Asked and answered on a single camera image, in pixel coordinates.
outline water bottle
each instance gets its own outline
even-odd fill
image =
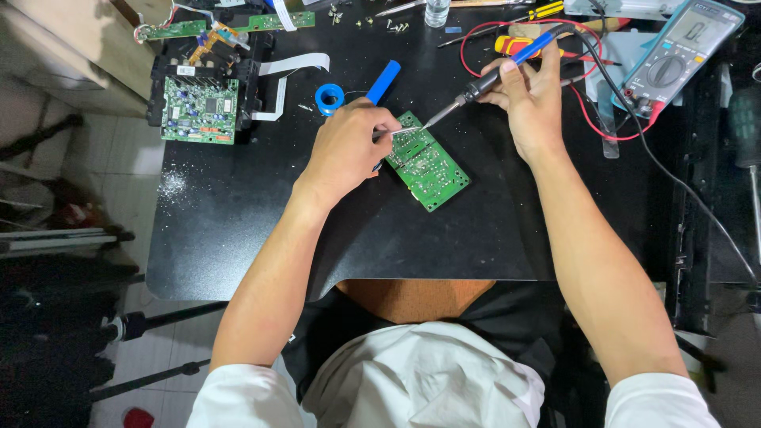
[[[447,22],[451,0],[428,0],[425,4],[425,24],[439,28]]]

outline red and yellow screwdriver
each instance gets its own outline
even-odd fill
[[[533,39],[529,39],[528,37],[500,36],[497,38],[497,41],[494,42],[494,50],[496,50],[499,53],[515,55],[516,53],[520,52],[521,49],[528,46],[532,42],[533,42]],[[529,56],[529,58],[537,58],[541,56],[542,56],[542,50],[539,50],[536,53],[534,53],[532,56]],[[560,49],[560,56],[564,58],[576,58],[576,59],[580,59],[581,61],[594,62],[594,58],[592,58],[591,56],[580,56],[580,54],[578,53],[570,53],[562,49]],[[622,65],[619,62],[610,61],[609,59],[603,59],[603,64]]]

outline sleeve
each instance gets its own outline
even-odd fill
[[[642,373],[619,382],[608,397],[606,428],[720,428],[691,379]]]
[[[266,367],[230,364],[206,377],[187,428],[303,425],[285,378]]]

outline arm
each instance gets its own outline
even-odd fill
[[[304,307],[314,248],[330,210],[391,151],[391,135],[372,142],[374,128],[400,129],[384,108],[362,97],[329,117],[280,221],[224,311],[209,371],[227,364],[271,366]]]
[[[610,386],[646,372],[687,376],[661,299],[565,150],[557,49],[554,42],[544,49],[538,73],[505,59],[486,66],[482,73],[501,65],[502,84],[480,101],[508,112],[518,153],[537,180],[560,289]]]

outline multimeter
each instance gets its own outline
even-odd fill
[[[743,21],[745,15],[711,0],[684,2],[624,78],[621,92],[626,103],[637,116],[648,119],[653,104],[657,101],[669,104]],[[615,94],[611,101],[626,109]]]

